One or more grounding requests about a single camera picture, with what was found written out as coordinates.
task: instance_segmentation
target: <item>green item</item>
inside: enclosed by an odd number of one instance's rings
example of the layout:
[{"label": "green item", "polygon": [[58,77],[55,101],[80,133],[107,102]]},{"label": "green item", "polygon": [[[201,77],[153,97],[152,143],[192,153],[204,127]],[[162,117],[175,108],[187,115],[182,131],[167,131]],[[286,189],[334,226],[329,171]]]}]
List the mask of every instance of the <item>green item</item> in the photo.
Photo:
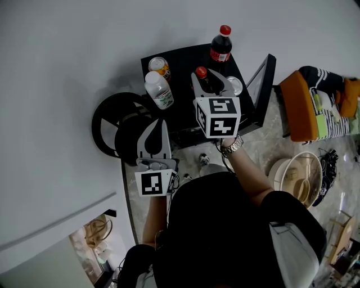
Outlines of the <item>green item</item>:
[{"label": "green item", "polygon": [[331,113],[332,113],[332,120],[334,121],[334,123],[337,124],[340,121],[340,114],[338,112],[338,109],[336,108],[336,105],[332,107]]},{"label": "green item", "polygon": [[331,104],[329,95],[326,92],[320,91],[320,90],[317,90],[317,94],[318,94],[319,99],[320,99],[321,108],[323,108],[325,110],[328,110],[328,111],[331,111],[332,104]]},{"label": "green item", "polygon": [[359,117],[357,113],[355,113],[355,117],[349,117],[349,125],[351,135],[359,134]]},{"label": "green item", "polygon": [[319,138],[324,138],[327,136],[327,127],[324,114],[319,114],[316,116],[317,130]]},{"label": "green item", "polygon": [[349,118],[349,125],[350,125],[350,134],[351,135],[355,135],[355,134],[359,134],[359,126],[360,126],[360,102],[358,101],[358,107],[355,113],[355,117],[354,118]]},{"label": "green item", "polygon": [[315,105],[316,105],[317,111],[322,110],[321,101],[320,101],[320,97],[318,94],[314,95],[314,100],[315,100]]}]

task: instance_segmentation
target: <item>person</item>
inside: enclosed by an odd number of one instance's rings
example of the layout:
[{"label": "person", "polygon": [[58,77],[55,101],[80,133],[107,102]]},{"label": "person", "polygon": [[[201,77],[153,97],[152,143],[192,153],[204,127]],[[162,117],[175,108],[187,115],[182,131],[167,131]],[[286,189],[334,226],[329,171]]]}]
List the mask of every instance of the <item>person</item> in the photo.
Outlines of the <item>person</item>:
[{"label": "person", "polygon": [[127,252],[119,287],[310,286],[324,230],[299,200],[274,191],[241,146],[239,136],[222,141],[235,174],[215,173],[200,156],[208,172],[177,190],[168,225],[166,197],[150,199],[143,244]]}]

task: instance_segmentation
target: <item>bottle label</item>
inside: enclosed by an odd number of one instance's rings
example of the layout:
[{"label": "bottle label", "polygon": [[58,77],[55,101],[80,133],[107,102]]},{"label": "bottle label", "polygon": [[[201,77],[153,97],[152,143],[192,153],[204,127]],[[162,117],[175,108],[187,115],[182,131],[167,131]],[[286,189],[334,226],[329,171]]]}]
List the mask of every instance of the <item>bottle label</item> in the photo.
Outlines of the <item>bottle label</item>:
[{"label": "bottle label", "polygon": [[165,78],[165,80],[166,80],[167,82],[170,81],[171,74],[170,74],[170,70],[169,70],[169,69],[165,72],[165,75],[164,75],[163,77]]},{"label": "bottle label", "polygon": [[166,108],[170,107],[174,103],[174,97],[171,93],[171,90],[167,90],[163,94],[161,94],[157,98],[153,98],[153,101],[155,104],[162,110],[165,110]]},{"label": "bottle label", "polygon": [[215,52],[212,48],[210,49],[210,56],[216,62],[226,62],[230,58],[230,52],[227,54],[219,54]]}]

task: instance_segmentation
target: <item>small bottle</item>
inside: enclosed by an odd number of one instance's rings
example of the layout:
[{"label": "small bottle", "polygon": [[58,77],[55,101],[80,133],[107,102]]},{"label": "small bottle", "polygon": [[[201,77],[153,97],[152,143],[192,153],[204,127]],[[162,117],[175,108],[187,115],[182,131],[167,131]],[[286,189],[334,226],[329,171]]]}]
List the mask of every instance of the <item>small bottle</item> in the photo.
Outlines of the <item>small bottle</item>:
[{"label": "small bottle", "polygon": [[170,86],[158,72],[151,71],[146,74],[145,89],[160,109],[165,110],[174,104]]},{"label": "small bottle", "polygon": [[213,93],[213,89],[209,82],[207,69],[205,67],[199,66],[198,68],[196,68],[195,73],[199,78],[199,82],[202,87],[202,90],[204,90],[204,92],[206,93],[210,93],[210,94]]},{"label": "small bottle", "polygon": [[211,42],[210,57],[216,62],[226,62],[230,58],[232,43],[229,38],[231,28],[227,25],[220,27],[220,35]]}]

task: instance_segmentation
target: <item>black t-shirt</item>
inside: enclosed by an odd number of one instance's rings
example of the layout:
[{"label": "black t-shirt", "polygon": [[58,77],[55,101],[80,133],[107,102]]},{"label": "black t-shirt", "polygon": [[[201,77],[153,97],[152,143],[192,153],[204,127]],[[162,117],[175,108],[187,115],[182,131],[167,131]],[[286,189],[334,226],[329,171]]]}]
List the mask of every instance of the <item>black t-shirt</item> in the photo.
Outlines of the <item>black t-shirt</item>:
[{"label": "black t-shirt", "polygon": [[230,173],[194,179],[173,197],[161,247],[130,249],[119,281],[135,287],[152,264],[158,288],[284,287],[271,222],[296,225],[321,261],[324,231],[292,195],[271,192],[257,208]]}]

